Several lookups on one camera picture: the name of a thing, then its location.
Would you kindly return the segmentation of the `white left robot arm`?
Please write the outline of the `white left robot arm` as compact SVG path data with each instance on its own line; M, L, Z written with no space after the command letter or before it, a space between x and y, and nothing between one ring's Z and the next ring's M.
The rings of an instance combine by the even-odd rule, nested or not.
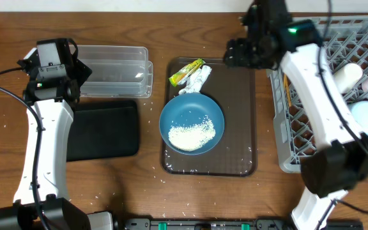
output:
M13 204L0 208L0 229L114 229L108 211L86 214L68 198L66 154L80 87L92 71L71 38L37 42L18 62L29 75L27 149Z

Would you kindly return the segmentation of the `cream white cup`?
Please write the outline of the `cream white cup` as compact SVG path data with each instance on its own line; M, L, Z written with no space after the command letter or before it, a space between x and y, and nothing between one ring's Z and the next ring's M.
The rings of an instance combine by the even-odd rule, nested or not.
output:
M340 94L350 91L363 75L362 68L356 63L348 63L334 73L333 79Z

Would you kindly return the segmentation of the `dark blue plate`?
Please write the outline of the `dark blue plate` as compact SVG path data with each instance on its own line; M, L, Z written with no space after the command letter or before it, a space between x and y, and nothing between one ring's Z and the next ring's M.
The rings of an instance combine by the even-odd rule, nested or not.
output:
M189 129L202 125L212 125L215 135L200 148L189 151L180 149L170 141L172 129ZM200 93L189 93L174 97L164 106L159 130L163 141L178 153L184 155L200 155L212 150L221 140L225 129L225 119L221 108L210 97Z

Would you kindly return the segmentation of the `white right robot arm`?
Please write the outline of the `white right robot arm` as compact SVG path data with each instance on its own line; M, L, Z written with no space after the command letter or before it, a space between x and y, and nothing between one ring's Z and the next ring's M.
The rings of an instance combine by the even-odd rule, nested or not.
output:
M311 20L293 20L284 1L255 0L241 18L245 38L227 43L224 63L282 70L300 98L316 152L300 165L305 189L291 212L295 229L322 229L336 204L368 177L368 135L335 85Z

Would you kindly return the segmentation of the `green yellow snack wrapper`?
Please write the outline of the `green yellow snack wrapper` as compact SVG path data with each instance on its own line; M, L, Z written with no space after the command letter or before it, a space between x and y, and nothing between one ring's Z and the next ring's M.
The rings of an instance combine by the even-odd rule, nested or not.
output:
M195 61L191 62L190 64L185 65L183 68L181 68L178 72L173 74L171 77L169 77L169 82L174 86L182 85L184 84L187 79L200 67L202 67L205 64L205 61L201 58L196 59Z

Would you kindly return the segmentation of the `pile of white rice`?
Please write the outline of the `pile of white rice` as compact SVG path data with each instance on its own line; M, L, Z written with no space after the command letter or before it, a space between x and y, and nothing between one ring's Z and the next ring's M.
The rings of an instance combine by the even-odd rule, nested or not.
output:
M190 126L172 126L168 132L169 142L179 150L195 151L215 137L216 131L210 118Z

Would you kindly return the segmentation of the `white napkin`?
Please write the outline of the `white napkin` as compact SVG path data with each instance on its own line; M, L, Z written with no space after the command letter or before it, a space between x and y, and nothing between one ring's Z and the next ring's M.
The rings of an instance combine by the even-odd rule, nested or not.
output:
M202 68L196 70L187 80L187 85L179 90L178 94L199 93L203 84L208 79L212 69L210 66L203 65Z

